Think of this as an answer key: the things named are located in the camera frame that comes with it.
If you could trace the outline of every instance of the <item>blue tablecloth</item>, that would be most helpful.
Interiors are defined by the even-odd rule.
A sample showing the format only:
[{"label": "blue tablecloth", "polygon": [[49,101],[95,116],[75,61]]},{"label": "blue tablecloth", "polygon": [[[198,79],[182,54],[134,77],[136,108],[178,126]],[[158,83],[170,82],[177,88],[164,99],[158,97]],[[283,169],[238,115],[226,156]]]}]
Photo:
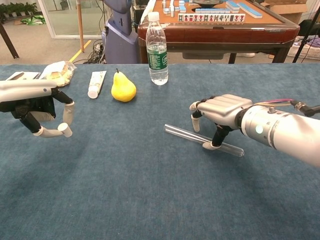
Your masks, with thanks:
[{"label": "blue tablecloth", "polygon": [[[2,65],[0,79],[44,68]],[[116,68],[136,84],[129,103],[111,96]],[[88,98],[92,72],[104,70]],[[164,132],[192,131],[190,104],[212,95],[319,105],[319,76],[318,64],[172,64],[156,86],[148,65],[78,65],[61,88],[76,104],[72,137],[35,137],[0,113],[0,239],[320,239],[320,169],[240,131],[225,140],[240,158]],[[55,107],[47,128],[62,122]],[[215,130],[201,119],[200,134]]]}]

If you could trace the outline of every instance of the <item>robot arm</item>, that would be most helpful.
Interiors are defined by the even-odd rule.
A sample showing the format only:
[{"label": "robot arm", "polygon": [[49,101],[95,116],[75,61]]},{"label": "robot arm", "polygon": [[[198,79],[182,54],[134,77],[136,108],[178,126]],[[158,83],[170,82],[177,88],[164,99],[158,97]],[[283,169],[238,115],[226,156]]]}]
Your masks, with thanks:
[{"label": "robot arm", "polygon": [[[301,102],[291,101],[296,109],[317,112],[318,106],[310,108]],[[194,102],[190,106],[192,125],[199,131],[199,118],[204,116],[217,125],[212,142],[203,147],[214,150],[233,130],[268,147],[286,153],[308,164],[320,167],[320,120],[280,111],[270,106],[253,104],[251,100],[225,94]]]},{"label": "robot arm", "polygon": [[39,123],[52,121],[56,117],[53,98],[65,104],[63,122],[70,125],[75,103],[58,89],[54,81],[32,79],[0,82],[0,112],[11,112],[35,136],[52,138],[64,134],[57,129],[46,129]]}]

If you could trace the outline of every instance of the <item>test tube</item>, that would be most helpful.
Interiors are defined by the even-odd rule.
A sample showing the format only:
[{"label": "test tube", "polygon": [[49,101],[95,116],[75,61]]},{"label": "test tube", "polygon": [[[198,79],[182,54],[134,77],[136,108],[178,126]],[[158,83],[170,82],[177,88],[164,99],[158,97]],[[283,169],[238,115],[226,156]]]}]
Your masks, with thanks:
[{"label": "test tube", "polygon": [[[182,128],[176,127],[176,126],[172,126],[169,124],[165,124],[164,125],[164,130],[169,133],[169,134],[173,134],[175,136],[184,138],[184,139],[188,139],[190,141],[199,143],[199,144],[203,144],[206,142],[211,142],[212,139],[210,139],[209,137],[188,131],[188,130],[184,130]],[[227,144],[225,142],[223,142],[221,144],[221,146],[219,148],[217,148],[216,150],[228,153],[228,154],[232,154],[234,156],[237,157],[243,157],[245,155],[245,151],[237,146],[233,146],[230,144]]]}]

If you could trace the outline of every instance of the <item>floor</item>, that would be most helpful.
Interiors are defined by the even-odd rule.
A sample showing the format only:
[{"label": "floor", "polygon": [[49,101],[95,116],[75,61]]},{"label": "floor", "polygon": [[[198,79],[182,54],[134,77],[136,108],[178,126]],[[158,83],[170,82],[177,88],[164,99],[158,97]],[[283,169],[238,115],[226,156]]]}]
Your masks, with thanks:
[{"label": "floor", "polygon": [[[0,37],[0,65],[4,64],[44,64],[48,65],[59,61],[69,61],[79,50],[79,39],[52,39],[48,27],[44,25],[16,25],[14,20],[7,21],[4,28],[9,35],[19,59],[13,59],[5,42]],[[93,51],[93,43],[97,39],[92,39],[84,53],[81,53],[75,61],[84,62]],[[213,60],[188,60],[183,59],[181,53],[168,53],[168,62],[176,63],[203,63],[203,64],[227,64],[229,54],[225,54],[223,59]],[[287,57],[286,63],[292,63],[293,57]],[[265,64],[271,63],[269,55],[258,53],[255,57],[237,57],[236,64]],[[303,63],[320,63],[318,60],[305,59]]]}]

